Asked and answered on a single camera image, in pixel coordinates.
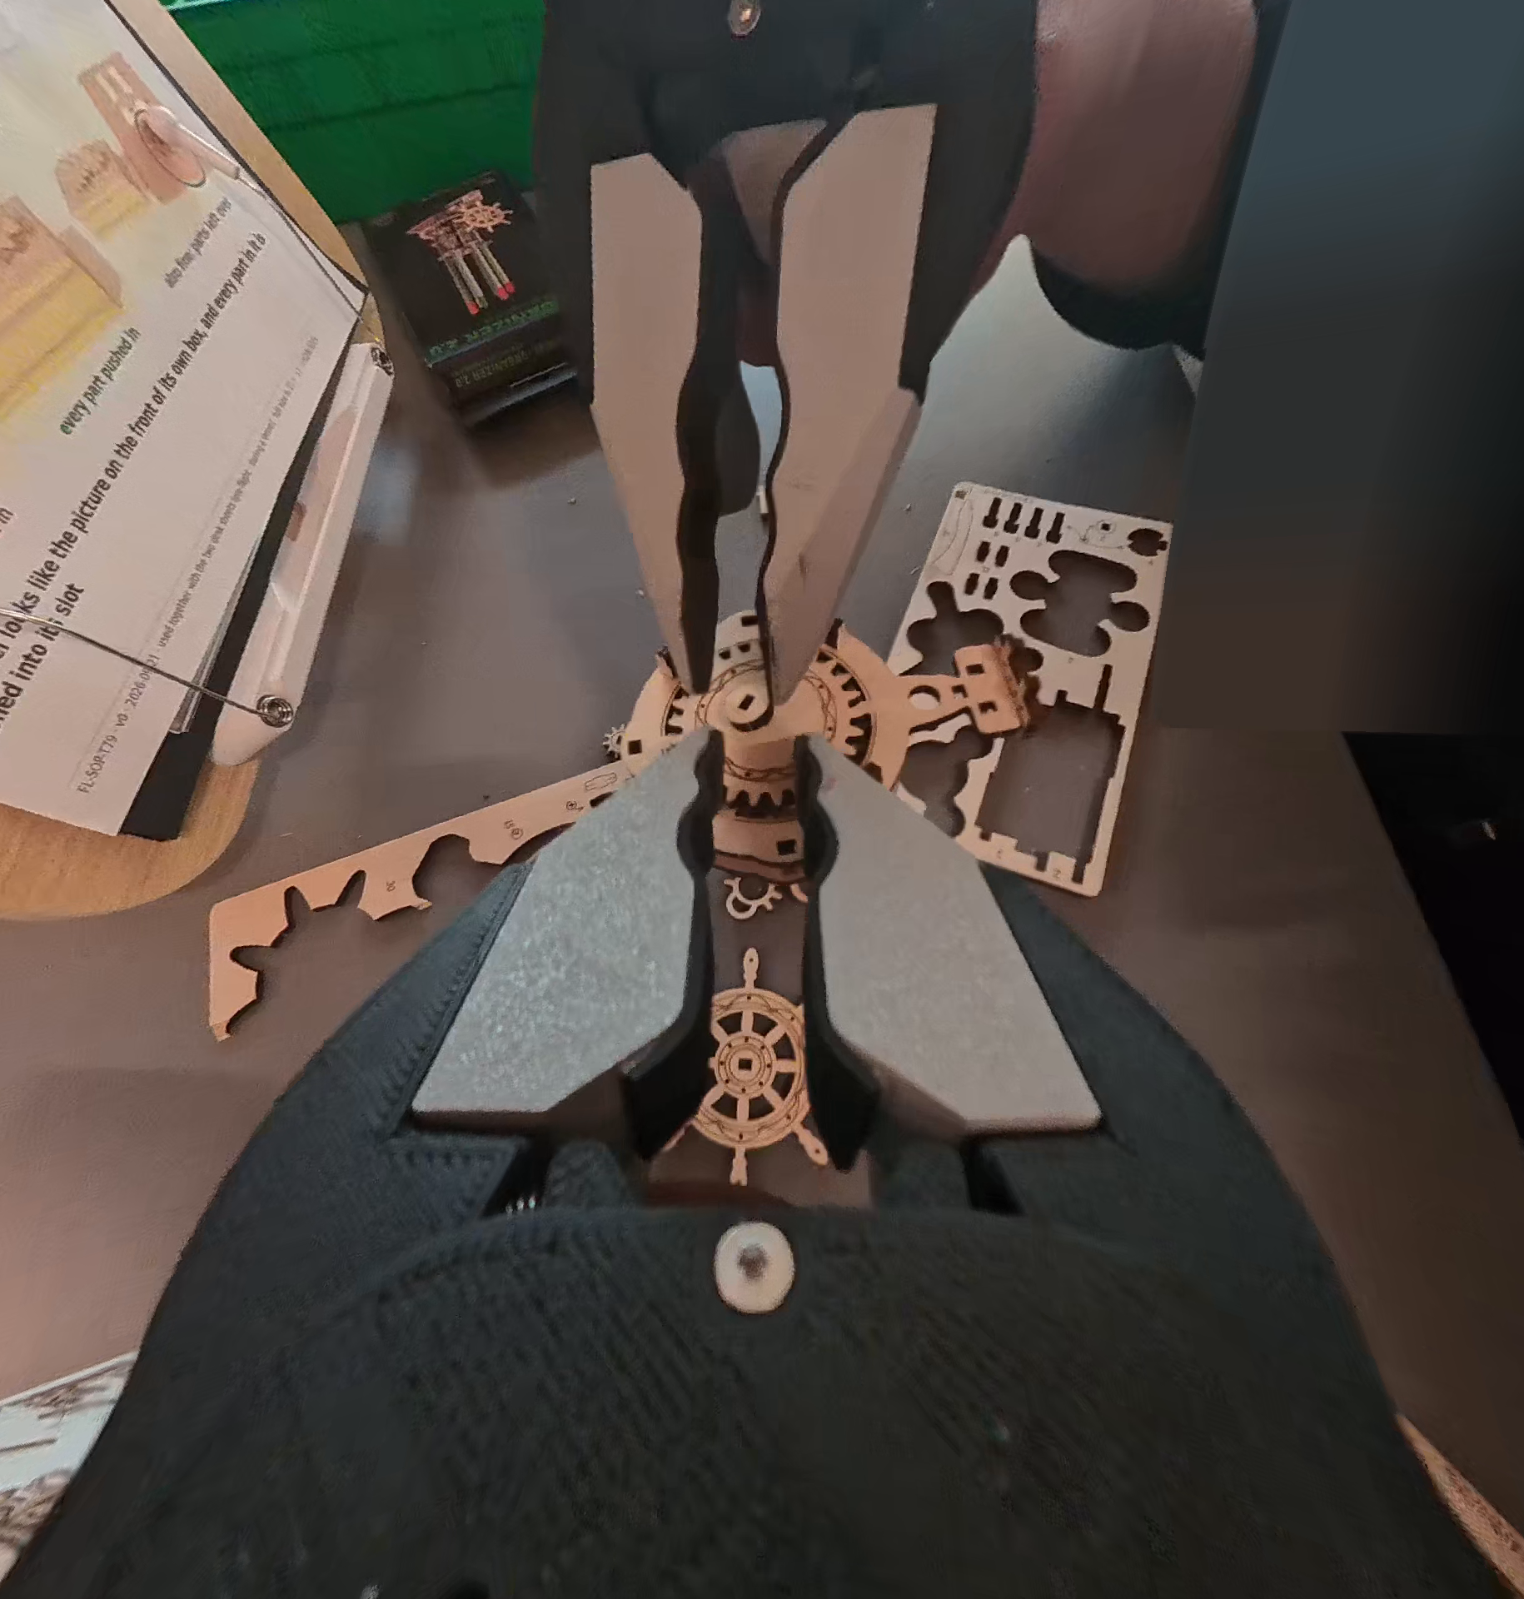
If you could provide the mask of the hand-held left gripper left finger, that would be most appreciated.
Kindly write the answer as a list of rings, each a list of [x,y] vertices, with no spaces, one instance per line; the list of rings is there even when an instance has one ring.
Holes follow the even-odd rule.
[[[713,1086],[713,819],[695,729],[553,842],[412,1092],[427,1127],[589,1133],[655,1156]]]

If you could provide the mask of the long wooden scrap strip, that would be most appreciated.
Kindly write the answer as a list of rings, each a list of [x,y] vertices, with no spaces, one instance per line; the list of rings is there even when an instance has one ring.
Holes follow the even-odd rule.
[[[236,1022],[256,1001],[263,974],[240,960],[247,948],[275,948],[291,932],[291,892],[310,910],[333,910],[357,883],[357,910],[384,917],[398,910],[427,910],[412,876],[430,845],[466,842],[472,863],[507,870],[522,845],[574,827],[625,779],[625,762],[579,772],[571,779],[418,827],[373,848],[342,856],[333,863],[275,876],[213,907],[206,917],[206,1024],[224,1041]]]

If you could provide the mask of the printed instruction poster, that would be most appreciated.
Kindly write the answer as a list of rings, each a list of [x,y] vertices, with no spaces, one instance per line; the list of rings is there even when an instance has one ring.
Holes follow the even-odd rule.
[[[110,3],[0,3],[0,602],[202,675],[357,317]],[[0,626],[0,803],[119,838],[188,691]]]

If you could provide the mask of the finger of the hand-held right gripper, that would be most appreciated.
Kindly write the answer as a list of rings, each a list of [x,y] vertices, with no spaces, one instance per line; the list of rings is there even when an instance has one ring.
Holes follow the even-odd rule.
[[[684,691],[713,683],[721,418],[735,391],[735,208],[663,154],[592,166],[592,423]]]
[[[932,106],[861,109],[812,139],[777,199],[783,446],[768,472],[771,553],[760,579],[768,691],[789,701],[919,423],[901,383]]]

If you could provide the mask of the person's right forearm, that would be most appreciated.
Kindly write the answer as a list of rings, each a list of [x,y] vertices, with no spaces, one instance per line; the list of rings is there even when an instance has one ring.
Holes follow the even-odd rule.
[[[1203,363],[1290,0],[1036,3],[1033,144],[1005,239],[1098,343]]]

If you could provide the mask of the wooden ship wheel part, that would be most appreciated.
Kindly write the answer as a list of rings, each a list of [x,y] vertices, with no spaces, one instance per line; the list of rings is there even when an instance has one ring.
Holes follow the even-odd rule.
[[[713,1086],[667,1147],[684,1133],[727,1147],[729,1187],[747,1187],[747,1156],[760,1147],[789,1139],[812,1167],[831,1167],[812,1131],[805,1007],[760,985],[760,948],[745,949],[739,968],[739,987],[713,993]]]

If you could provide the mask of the black kit box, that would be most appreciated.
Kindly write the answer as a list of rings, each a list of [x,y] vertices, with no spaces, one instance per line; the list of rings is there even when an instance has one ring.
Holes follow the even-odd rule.
[[[533,199],[507,170],[369,215],[362,239],[466,425],[574,383]]]

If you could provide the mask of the white assembly booklet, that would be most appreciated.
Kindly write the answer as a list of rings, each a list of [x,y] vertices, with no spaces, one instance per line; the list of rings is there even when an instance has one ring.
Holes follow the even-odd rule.
[[[135,1351],[94,1368],[0,1396],[0,1582],[54,1510],[58,1494],[102,1436]]]

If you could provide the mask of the round wooden gear model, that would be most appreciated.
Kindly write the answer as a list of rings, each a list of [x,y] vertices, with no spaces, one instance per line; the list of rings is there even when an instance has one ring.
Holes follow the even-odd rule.
[[[727,800],[713,819],[713,860],[762,883],[805,883],[797,768],[793,745],[823,734],[855,768],[896,787],[909,755],[909,696],[896,670],[843,626],[816,649],[785,708],[762,721],[768,670],[762,626],[735,609],[718,629],[713,683],[695,695],[663,655],[628,714],[625,762],[637,772],[667,745],[721,729]]]

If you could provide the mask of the small notched wooden part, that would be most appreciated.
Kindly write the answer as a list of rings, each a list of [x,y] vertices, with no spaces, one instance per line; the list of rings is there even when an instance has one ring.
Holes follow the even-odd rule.
[[[980,734],[1014,734],[1033,724],[1044,664],[1033,649],[1010,639],[964,644],[950,660]]]

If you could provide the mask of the green plastic bin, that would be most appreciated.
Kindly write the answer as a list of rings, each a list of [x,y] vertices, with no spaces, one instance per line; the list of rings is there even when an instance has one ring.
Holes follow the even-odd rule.
[[[533,186],[544,0],[166,3],[333,221],[485,170]]]

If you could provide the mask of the rectangular wooden cut-out sheet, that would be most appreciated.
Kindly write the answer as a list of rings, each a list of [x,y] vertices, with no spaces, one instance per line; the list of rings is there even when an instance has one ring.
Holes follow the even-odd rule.
[[[1033,721],[993,734],[948,800],[983,863],[1073,895],[1105,888],[1165,569],[1165,520],[950,489],[887,660],[962,675],[955,654],[983,644],[1029,660]]]

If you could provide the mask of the black backing sheet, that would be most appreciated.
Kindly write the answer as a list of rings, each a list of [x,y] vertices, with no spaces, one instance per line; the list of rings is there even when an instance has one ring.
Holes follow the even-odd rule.
[[[344,359],[333,368],[333,383],[328,383],[328,391],[315,399],[315,415],[313,415],[313,423],[310,423],[310,432],[298,439],[298,454],[296,454],[282,491],[275,491],[270,520],[267,520],[267,528],[263,528],[263,537],[253,547],[253,560],[245,569],[240,591],[236,591],[236,606],[228,606],[221,636],[213,639],[213,654],[206,654],[202,675],[200,675],[206,691],[228,695],[228,683],[236,683],[236,670],[245,660],[245,649],[253,639],[253,626],[256,626],[267,586],[270,586],[275,554],[284,547],[284,531],[296,528],[296,507],[298,507],[298,491],[302,491],[315,437],[328,425],[328,415],[336,402],[342,368],[344,368]],[[158,757],[149,768],[149,779],[135,796],[135,809],[127,809],[119,838],[175,842],[185,830],[200,777],[202,777],[202,768],[213,757],[214,721],[221,721],[221,701],[213,701],[202,695],[193,695],[179,708],[179,729],[170,729],[162,740],[162,748],[158,748]]]

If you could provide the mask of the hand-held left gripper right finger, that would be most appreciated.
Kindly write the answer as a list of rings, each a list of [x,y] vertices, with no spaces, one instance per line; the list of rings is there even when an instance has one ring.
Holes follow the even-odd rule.
[[[816,1139],[1085,1133],[1103,1105],[980,860],[831,740],[793,740],[809,863],[805,1030]]]

